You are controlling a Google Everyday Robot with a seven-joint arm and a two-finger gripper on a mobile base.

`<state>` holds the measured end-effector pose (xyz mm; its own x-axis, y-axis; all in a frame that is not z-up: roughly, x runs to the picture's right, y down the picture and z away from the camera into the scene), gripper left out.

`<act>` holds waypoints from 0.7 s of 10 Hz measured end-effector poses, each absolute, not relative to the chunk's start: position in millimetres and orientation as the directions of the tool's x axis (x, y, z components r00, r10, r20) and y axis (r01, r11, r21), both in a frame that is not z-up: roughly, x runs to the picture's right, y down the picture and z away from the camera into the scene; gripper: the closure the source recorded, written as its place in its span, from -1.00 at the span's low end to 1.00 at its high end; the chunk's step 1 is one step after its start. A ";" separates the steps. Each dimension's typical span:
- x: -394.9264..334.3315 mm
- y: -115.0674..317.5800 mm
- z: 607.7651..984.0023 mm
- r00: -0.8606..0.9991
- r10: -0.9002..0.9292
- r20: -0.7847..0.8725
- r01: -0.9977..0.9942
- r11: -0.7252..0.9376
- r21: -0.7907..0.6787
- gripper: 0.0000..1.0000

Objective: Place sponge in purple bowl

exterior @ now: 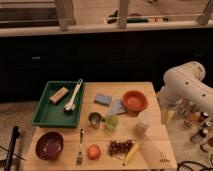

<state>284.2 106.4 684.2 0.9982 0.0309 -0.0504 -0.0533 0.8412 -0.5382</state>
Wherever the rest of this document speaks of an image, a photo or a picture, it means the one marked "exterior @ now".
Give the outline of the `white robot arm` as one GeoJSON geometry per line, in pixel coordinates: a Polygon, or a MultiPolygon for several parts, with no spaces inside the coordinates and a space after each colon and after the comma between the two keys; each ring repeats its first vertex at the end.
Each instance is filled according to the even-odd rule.
{"type": "Polygon", "coordinates": [[[213,115],[213,88],[202,82],[205,75],[204,66],[196,61],[167,70],[163,76],[164,86],[159,92],[160,106],[169,108],[186,98],[203,112],[213,115]]]}

